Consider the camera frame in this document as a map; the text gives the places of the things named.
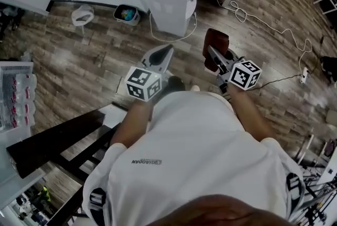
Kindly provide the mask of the white waste bin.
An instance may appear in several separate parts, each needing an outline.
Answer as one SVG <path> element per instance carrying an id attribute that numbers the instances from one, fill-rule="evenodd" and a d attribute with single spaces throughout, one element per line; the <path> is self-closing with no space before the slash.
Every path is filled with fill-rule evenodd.
<path id="1" fill-rule="evenodd" d="M 134 6 L 125 4 L 121 4 L 116 8 L 114 18 L 118 22 L 125 23 L 130 26 L 136 26 L 140 21 L 138 9 Z"/>

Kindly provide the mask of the white plastic bag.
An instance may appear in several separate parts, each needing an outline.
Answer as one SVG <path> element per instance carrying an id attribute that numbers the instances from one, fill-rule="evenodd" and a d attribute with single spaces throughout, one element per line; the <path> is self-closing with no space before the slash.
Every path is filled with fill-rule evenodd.
<path id="1" fill-rule="evenodd" d="M 84 26 L 94 19 L 94 8 L 89 5 L 82 5 L 71 14 L 71 20 L 75 27 L 81 27 L 83 35 Z"/>

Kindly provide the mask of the black equipment bag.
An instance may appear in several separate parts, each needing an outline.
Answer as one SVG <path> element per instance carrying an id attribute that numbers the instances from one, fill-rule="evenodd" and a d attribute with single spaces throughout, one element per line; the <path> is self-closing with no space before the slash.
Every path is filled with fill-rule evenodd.
<path id="1" fill-rule="evenodd" d="M 322 56 L 320 58 L 321 69 L 330 83 L 337 82 L 337 57 Z"/>

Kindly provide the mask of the person's white t-shirt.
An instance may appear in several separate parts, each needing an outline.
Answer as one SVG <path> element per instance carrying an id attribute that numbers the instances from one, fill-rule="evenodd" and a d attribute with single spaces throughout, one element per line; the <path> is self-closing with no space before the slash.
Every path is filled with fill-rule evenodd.
<path id="1" fill-rule="evenodd" d="M 248 133 L 231 101 L 180 91 L 153 105 L 130 148 L 110 145 L 82 207 L 97 226 L 292 226 L 304 194 L 300 167 Z"/>

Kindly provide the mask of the brown wiping cloth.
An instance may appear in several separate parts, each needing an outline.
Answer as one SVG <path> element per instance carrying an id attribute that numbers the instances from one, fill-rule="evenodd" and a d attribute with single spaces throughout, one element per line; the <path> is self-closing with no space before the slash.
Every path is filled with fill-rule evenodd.
<path id="1" fill-rule="evenodd" d="M 218 67 L 209 54 L 209 46 L 215 48 L 224 56 L 229 48 L 229 36 L 213 28 L 209 28 L 206 32 L 203 47 L 203 57 L 205 58 L 204 65 L 208 70 L 216 72 Z"/>

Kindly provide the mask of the person's right forearm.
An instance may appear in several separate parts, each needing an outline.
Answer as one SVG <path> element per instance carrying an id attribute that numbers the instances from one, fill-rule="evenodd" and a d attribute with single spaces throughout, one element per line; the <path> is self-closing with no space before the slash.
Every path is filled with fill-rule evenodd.
<path id="1" fill-rule="evenodd" d="M 259 142 L 266 138 L 275 138 L 276 134 L 267 119 L 261 114 L 246 91 L 229 84 L 227 92 L 231 97 L 232 108 L 248 133 Z"/>

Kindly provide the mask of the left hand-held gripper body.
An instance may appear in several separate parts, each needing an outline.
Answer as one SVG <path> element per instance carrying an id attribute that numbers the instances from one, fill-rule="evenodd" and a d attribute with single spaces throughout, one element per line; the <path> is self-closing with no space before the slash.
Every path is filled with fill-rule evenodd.
<path id="1" fill-rule="evenodd" d="M 127 73 L 124 83 L 129 96 L 150 101 L 163 89 L 164 75 L 169 63 L 161 65 L 144 65 L 139 62 Z"/>

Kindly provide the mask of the person's left forearm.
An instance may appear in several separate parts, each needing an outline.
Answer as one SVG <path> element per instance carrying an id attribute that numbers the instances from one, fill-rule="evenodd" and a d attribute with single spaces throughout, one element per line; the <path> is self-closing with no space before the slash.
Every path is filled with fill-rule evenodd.
<path id="1" fill-rule="evenodd" d="M 130 148 L 146 133 L 152 112 L 153 104 L 151 102 L 134 101 L 114 133 L 110 145 L 120 143 L 126 148 Z"/>

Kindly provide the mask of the pack of clear water bottles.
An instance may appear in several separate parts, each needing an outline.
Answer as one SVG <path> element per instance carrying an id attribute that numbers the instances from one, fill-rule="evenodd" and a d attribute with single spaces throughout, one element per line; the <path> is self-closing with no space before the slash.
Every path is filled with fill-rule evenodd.
<path id="1" fill-rule="evenodd" d="M 37 77 L 31 73 L 0 77 L 0 132 L 35 124 Z"/>

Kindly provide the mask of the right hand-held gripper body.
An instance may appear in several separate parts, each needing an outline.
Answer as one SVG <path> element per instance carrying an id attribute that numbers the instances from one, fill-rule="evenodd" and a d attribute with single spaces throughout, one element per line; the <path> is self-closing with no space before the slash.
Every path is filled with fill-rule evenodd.
<path id="1" fill-rule="evenodd" d="M 226 92 L 229 83 L 247 91 L 256 85 L 262 73 L 262 69 L 254 62 L 243 58 L 218 67 L 220 71 L 217 75 L 217 83 L 222 94 Z"/>

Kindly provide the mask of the dark stair railing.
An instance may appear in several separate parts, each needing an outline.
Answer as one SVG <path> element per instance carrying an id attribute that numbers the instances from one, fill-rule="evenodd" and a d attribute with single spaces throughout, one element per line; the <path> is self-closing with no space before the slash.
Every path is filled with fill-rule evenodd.
<path id="1" fill-rule="evenodd" d="M 5 154 L 15 174 L 0 185 L 0 194 L 4 200 L 2 205 L 6 206 L 41 179 L 45 174 L 42 166 L 48 162 L 54 163 L 63 173 L 80 185 L 84 185 L 88 177 L 88 170 L 84 164 L 86 162 L 99 164 L 100 155 L 107 150 L 108 141 L 124 116 L 123 110 L 109 105 L 7 147 Z M 98 132 L 98 138 L 93 143 L 71 159 L 63 157 L 64 151 L 93 132 Z"/>

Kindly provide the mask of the person's black trousers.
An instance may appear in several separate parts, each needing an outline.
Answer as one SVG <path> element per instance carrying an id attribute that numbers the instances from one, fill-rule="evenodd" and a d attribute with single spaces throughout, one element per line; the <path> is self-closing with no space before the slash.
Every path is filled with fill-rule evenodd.
<path id="1" fill-rule="evenodd" d="M 177 76 L 171 76 L 168 80 L 168 90 L 170 92 L 180 92 L 185 91 L 185 84 L 183 81 Z"/>

